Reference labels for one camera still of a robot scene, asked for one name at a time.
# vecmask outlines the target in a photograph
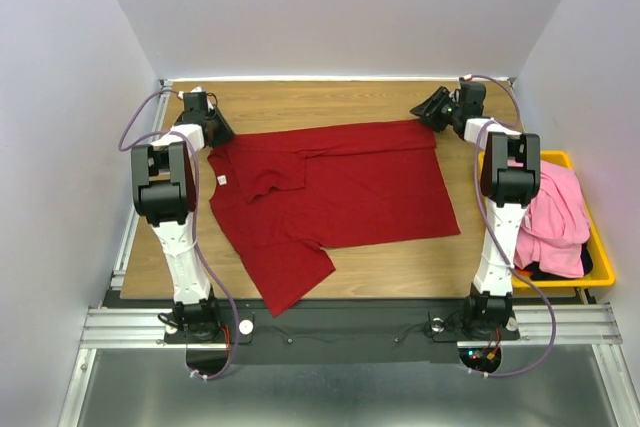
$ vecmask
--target pink towel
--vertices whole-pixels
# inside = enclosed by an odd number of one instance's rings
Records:
[[[581,246],[589,239],[589,217],[580,183],[571,169],[540,162],[540,192],[520,225],[514,262],[524,268],[575,279],[584,276]]]

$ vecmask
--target yellow bin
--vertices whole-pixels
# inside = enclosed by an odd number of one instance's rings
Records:
[[[480,154],[480,165],[482,165],[482,159],[484,153]],[[568,167],[573,169],[571,165],[571,160],[569,156],[560,150],[543,150],[540,152],[540,158],[542,160],[546,160],[552,164],[561,165],[563,167]],[[593,222],[593,217],[591,217],[591,212],[589,212],[589,207],[587,208],[587,215],[589,216],[589,221],[591,222],[591,237],[587,242],[587,249],[589,250],[589,254],[591,254],[591,258],[593,259],[593,270],[589,275],[585,275],[580,279],[572,279],[572,280],[541,280],[534,282],[538,287],[552,288],[552,287],[580,287],[583,289],[589,287],[604,287],[607,285],[613,285],[616,281],[616,276],[613,273],[613,268],[611,267],[611,262],[609,262],[609,258],[607,257],[607,253],[604,250],[604,246],[602,245],[602,240],[600,239],[600,234],[598,233],[598,229],[596,228],[596,224]],[[529,287],[524,282],[513,278],[513,287],[516,289],[528,289]]]

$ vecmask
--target white wall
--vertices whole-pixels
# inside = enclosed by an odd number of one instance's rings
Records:
[[[159,75],[517,74],[560,0],[119,0]]]
[[[156,76],[117,0],[0,13],[0,425],[46,427],[131,205],[118,136]]]
[[[617,270],[610,292],[640,386],[640,0],[563,0],[516,82],[527,130],[569,151]]]

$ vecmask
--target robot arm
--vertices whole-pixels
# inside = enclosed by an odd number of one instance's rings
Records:
[[[462,140],[476,145],[476,150],[485,150],[480,190],[485,197],[487,230],[480,265],[465,299],[463,322],[467,326],[505,327],[513,316],[510,269],[520,223],[540,188],[540,138],[482,117],[485,95],[482,83],[460,79],[454,93],[440,87],[411,113],[436,132],[451,125]]]
[[[173,282],[174,306],[167,322],[180,335],[206,341],[220,332],[220,315],[211,283],[197,256],[194,213],[197,186],[193,152],[215,147],[234,133],[201,88],[184,93],[184,112],[160,139],[131,150],[133,203],[162,245]]]

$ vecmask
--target wooden table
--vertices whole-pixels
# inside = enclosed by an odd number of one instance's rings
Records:
[[[440,85],[422,82],[219,82],[174,84],[176,90],[202,85],[215,92],[220,109],[238,134],[273,132],[358,122],[413,118],[409,109]],[[175,96],[169,101],[164,127],[182,111]],[[515,120],[509,97],[496,85],[487,86],[485,115]],[[447,129],[437,134],[437,155],[462,231],[461,235],[428,240],[329,250],[336,266],[306,298],[464,297],[478,267],[484,226],[472,183],[473,146]],[[200,152],[198,239],[206,258],[238,298],[259,298],[238,255],[220,230],[207,200],[215,190],[215,175]],[[219,288],[217,296],[222,296]],[[170,299],[171,278],[160,243],[147,225],[138,222],[121,291],[125,299]]]

